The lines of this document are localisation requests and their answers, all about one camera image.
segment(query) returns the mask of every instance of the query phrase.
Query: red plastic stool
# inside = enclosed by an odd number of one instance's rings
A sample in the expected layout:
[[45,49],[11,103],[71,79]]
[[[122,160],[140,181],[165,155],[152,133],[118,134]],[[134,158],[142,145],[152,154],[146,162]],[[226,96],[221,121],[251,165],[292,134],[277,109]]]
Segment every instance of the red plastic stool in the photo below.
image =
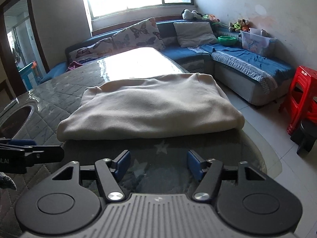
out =
[[317,104],[313,100],[315,96],[317,97],[317,71],[299,66],[288,94],[279,108],[279,112],[285,108],[291,117],[291,124],[287,128],[288,134],[291,135],[304,118],[317,124]]

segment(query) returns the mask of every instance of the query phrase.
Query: throw pillow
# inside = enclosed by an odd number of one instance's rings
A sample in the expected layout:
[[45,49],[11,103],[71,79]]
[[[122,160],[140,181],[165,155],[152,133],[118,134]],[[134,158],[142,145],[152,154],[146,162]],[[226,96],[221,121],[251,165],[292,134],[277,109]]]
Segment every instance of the throw pillow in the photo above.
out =
[[101,57],[113,55],[114,46],[112,44],[112,38],[101,39],[95,44],[82,47],[69,53],[69,61],[76,61],[78,63],[86,63],[99,59]]
[[209,22],[174,22],[174,27],[180,47],[195,47],[218,42]]
[[165,49],[165,44],[154,18],[149,18],[127,27],[114,34],[112,39],[120,52],[138,47],[153,47],[157,50]]

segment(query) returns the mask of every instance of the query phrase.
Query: doorway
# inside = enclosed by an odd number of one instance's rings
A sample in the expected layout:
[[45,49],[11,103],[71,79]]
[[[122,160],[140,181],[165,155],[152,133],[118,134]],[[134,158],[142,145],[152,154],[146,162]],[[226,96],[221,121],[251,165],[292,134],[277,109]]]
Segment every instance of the doorway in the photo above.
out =
[[49,71],[35,27],[31,0],[0,6],[0,56],[16,96],[40,84]]

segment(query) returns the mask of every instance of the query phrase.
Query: green bowl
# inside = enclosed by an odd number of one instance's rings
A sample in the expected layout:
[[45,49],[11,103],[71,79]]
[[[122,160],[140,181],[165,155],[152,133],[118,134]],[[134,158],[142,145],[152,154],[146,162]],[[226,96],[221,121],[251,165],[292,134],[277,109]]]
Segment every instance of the green bowl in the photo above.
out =
[[218,37],[218,41],[223,46],[233,46],[238,40],[235,37],[221,36]]

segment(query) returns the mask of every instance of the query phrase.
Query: silver pivot bolt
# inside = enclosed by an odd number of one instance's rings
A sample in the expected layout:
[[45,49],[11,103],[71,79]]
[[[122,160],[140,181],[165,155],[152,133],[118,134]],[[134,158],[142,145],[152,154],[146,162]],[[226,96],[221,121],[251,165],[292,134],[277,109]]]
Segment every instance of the silver pivot bolt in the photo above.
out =
[[209,194],[206,192],[197,192],[194,195],[194,198],[198,201],[206,201],[210,198]]
[[110,192],[107,198],[110,199],[111,201],[118,201],[123,198],[123,194],[121,192],[114,191],[114,192]]

